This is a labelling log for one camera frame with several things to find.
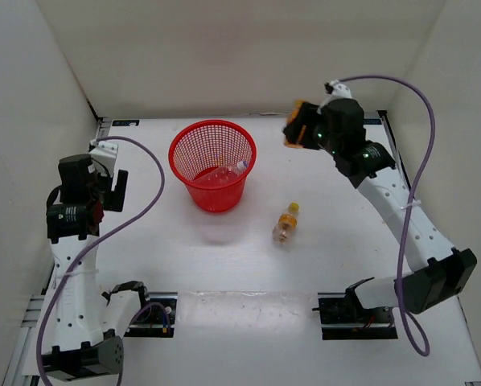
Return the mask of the orange plastic bottle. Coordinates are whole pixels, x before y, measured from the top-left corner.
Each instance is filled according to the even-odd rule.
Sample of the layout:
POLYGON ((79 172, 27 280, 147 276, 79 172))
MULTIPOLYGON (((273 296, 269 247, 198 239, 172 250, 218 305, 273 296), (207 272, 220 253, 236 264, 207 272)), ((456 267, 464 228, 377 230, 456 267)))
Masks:
POLYGON ((286 119, 286 126, 283 129, 284 133, 284 145, 289 148, 303 149, 302 137, 306 131, 306 126, 299 129, 300 119, 298 118, 302 107, 306 102, 303 100, 297 100, 294 102, 294 109, 286 119))

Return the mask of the clear plastic bottle white cap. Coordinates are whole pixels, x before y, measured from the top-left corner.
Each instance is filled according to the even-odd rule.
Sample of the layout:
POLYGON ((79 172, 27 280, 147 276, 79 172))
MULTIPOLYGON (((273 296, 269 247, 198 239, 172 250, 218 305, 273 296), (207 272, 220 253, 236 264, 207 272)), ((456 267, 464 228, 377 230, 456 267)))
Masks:
POLYGON ((197 178, 196 183, 205 187, 221 187, 241 176, 248 169, 247 161, 239 161, 219 166, 207 174, 197 178))

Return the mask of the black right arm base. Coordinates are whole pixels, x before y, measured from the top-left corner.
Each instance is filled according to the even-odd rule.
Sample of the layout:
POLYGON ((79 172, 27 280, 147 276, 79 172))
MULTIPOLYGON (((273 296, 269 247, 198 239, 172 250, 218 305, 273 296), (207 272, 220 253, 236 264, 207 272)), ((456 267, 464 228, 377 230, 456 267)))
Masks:
POLYGON ((318 293, 323 341, 398 339, 393 310, 387 306, 364 309, 348 294, 318 293))

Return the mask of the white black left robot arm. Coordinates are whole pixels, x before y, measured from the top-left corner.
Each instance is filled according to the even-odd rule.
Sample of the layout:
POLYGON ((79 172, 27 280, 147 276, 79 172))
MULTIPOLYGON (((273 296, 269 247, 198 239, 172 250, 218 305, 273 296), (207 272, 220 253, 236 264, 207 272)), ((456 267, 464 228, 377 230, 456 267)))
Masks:
POLYGON ((123 337, 132 319, 149 318, 152 303, 140 281, 112 289, 97 284, 97 247, 106 211, 120 212, 128 173, 115 172, 117 147, 62 158, 61 184, 47 199, 47 238, 55 263, 55 292, 43 327, 52 337, 40 344, 46 376, 71 382, 117 375, 123 370, 123 337))

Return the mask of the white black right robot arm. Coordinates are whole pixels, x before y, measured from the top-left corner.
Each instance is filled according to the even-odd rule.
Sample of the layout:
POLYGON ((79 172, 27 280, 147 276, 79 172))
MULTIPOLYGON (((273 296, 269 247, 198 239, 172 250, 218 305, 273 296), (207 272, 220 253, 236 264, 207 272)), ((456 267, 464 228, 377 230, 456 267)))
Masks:
POLYGON ((283 133, 287 146, 328 152, 399 244, 394 278, 366 279, 352 288, 353 295, 344 302, 351 320, 361 322, 384 306, 420 314, 462 292, 476 256, 468 248, 457 249, 436 229, 404 184, 392 155, 366 138, 357 101, 335 97, 323 105, 301 102, 283 133))

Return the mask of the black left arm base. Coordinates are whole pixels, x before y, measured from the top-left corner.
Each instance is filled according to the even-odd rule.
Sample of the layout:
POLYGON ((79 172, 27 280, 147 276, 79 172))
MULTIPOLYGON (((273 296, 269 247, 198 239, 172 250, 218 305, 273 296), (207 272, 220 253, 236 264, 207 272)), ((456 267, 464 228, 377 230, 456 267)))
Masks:
POLYGON ((173 338, 178 305, 176 292, 150 292, 151 306, 137 316, 125 333, 129 338, 173 338))

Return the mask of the red mesh waste bin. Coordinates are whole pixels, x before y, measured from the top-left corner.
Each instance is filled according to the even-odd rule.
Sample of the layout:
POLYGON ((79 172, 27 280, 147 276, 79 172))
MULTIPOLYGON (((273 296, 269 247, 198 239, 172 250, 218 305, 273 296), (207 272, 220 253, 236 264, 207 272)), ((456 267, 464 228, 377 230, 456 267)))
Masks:
POLYGON ((168 153, 170 168, 197 207, 211 213, 233 209, 241 200, 246 179, 257 158, 255 141, 236 123, 208 119, 189 125, 173 139, 168 153), (219 186, 199 179, 220 166, 247 162, 239 176, 219 186))

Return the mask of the blue right corner label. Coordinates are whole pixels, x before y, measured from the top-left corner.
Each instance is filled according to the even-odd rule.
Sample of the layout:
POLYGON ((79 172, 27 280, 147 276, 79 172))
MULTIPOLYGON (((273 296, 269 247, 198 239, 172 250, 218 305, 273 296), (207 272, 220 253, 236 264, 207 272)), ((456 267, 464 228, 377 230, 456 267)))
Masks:
POLYGON ((364 125, 381 125, 382 121, 380 118, 365 118, 364 125))

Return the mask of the blue corner label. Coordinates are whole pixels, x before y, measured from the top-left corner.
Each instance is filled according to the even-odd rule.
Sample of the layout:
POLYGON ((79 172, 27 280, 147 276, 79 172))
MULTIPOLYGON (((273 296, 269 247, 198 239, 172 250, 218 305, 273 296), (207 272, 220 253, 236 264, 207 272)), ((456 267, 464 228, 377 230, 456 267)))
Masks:
POLYGON ((382 121, 380 118, 365 118, 364 125, 381 125, 382 121))
POLYGON ((135 127, 139 126, 139 120, 114 120, 112 121, 112 127, 135 127))

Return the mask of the blue left corner label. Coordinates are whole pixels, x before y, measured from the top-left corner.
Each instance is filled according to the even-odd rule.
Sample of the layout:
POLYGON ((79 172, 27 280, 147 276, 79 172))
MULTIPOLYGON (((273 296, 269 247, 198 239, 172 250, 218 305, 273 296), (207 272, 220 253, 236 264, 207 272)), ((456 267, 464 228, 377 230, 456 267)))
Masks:
POLYGON ((139 126, 139 120, 114 120, 112 121, 112 127, 135 127, 139 126))

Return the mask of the clear bottle yellow cap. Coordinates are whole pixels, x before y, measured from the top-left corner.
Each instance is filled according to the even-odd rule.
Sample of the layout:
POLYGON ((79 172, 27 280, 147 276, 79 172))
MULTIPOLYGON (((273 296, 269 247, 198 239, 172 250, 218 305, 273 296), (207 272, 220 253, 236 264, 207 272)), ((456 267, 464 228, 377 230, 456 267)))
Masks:
POLYGON ((272 237, 273 241, 279 244, 287 243, 293 236, 298 226, 299 205, 290 203, 287 209, 279 216, 275 224, 272 237))

